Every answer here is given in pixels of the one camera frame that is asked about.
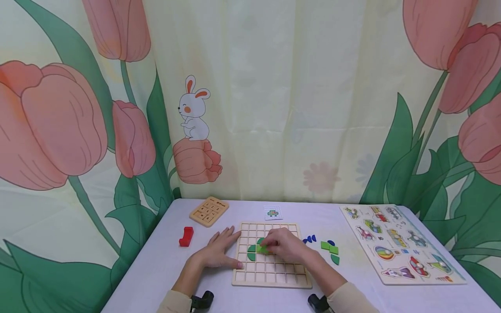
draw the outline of white tablecloth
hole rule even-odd
[[[401,207],[402,212],[466,278],[468,284],[383,285],[337,204],[229,201],[228,211],[211,228],[205,228],[188,217],[201,202],[178,199],[171,204],[102,312],[155,313],[174,285],[186,259],[205,246],[216,231],[226,226],[239,228],[242,221],[264,221],[263,205],[279,205],[283,222],[297,223],[302,237],[315,234],[318,241],[334,240],[339,246],[341,259],[336,270],[365,293],[381,312],[501,312],[407,208]],[[191,245],[187,248],[179,247],[178,242],[185,226],[194,228]],[[312,244],[311,247],[320,250],[319,244]],[[234,245],[227,255],[235,257],[235,249]],[[321,253],[330,263],[328,252],[323,250]],[[316,293],[319,298],[322,296],[315,283],[313,289],[242,287],[232,286],[231,278],[232,270],[205,270],[196,295],[202,296],[206,290],[214,293],[209,312],[311,312],[307,303],[309,295]]]

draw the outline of wooden number pad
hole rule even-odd
[[[214,197],[208,197],[190,213],[189,218],[205,227],[211,227],[226,212],[229,204]]]

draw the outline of white rabbit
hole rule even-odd
[[[192,93],[195,89],[195,77],[190,75],[186,78],[186,94],[179,100],[179,113],[184,119],[181,126],[184,127],[186,138],[190,141],[205,140],[209,136],[209,127],[200,118],[205,114],[204,99],[210,97],[209,90],[202,88]]]

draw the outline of red block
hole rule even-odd
[[[191,243],[191,238],[193,237],[193,227],[187,226],[184,228],[183,238],[179,240],[179,245],[181,247],[189,247]]]

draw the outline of pink flower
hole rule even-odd
[[[146,173],[155,163],[156,153],[143,111],[132,103],[114,101],[113,125],[120,172],[129,178]]]
[[[448,70],[478,0],[404,0],[405,33],[419,59]]]
[[[321,162],[320,165],[315,163],[310,164],[311,170],[303,172],[305,181],[303,185],[308,186],[308,190],[316,193],[324,193],[334,189],[334,183],[341,181],[338,175],[337,168],[329,168],[327,162]]]
[[[461,45],[438,107],[446,114],[469,108],[501,68],[501,24],[469,27]]]
[[[214,182],[222,171],[221,155],[205,140],[179,140],[172,148],[177,175],[187,184]]]
[[[144,59],[151,48],[141,0],[82,0],[99,54],[126,62]]]
[[[0,177],[12,184],[61,187],[106,154],[97,98],[85,77],[67,65],[0,65],[0,112]]]
[[[466,119],[458,146],[480,175],[501,185],[501,94]]]

